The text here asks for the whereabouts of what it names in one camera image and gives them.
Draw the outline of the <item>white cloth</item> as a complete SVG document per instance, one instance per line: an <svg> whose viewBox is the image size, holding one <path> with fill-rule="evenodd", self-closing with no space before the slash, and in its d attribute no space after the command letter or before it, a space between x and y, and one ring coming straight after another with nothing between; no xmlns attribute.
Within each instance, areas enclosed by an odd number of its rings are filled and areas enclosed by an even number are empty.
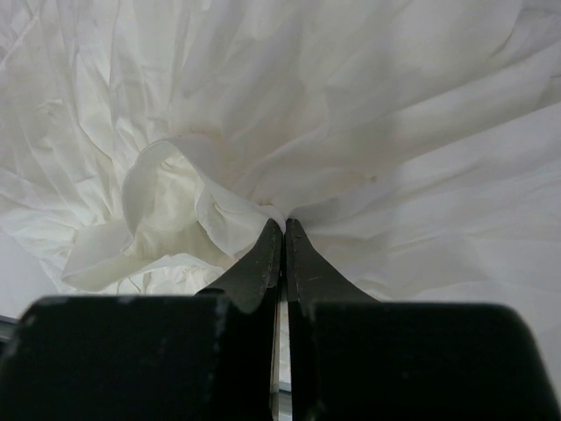
<svg viewBox="0 0 561 421"><path fill-rule="evenodd" d="M4 1L1 227L193 294L297 218L382 300L560 328L557 1Z"/></svg>

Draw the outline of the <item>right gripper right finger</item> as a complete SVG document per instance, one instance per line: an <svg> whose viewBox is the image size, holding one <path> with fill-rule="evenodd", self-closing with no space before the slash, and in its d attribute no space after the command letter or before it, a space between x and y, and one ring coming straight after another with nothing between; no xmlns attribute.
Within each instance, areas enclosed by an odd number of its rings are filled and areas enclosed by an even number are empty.
<svg viewBox="0 0 561 421"><path fill-rule="evenodd" d="M296 420L557 420L521 317L489 303L387 303L291 219L285 275Z"/></svg>

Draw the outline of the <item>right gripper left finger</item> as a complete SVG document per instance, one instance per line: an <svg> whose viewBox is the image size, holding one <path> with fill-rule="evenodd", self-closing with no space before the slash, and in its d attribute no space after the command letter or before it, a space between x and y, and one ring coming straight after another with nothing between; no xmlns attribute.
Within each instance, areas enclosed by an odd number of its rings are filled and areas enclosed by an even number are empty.
<svg viewBox="0 0 561 421"><path fill-rule="evenodd" d="M48 296L1 358L4 420L270 420L283 235L192 296Z"/></svg>

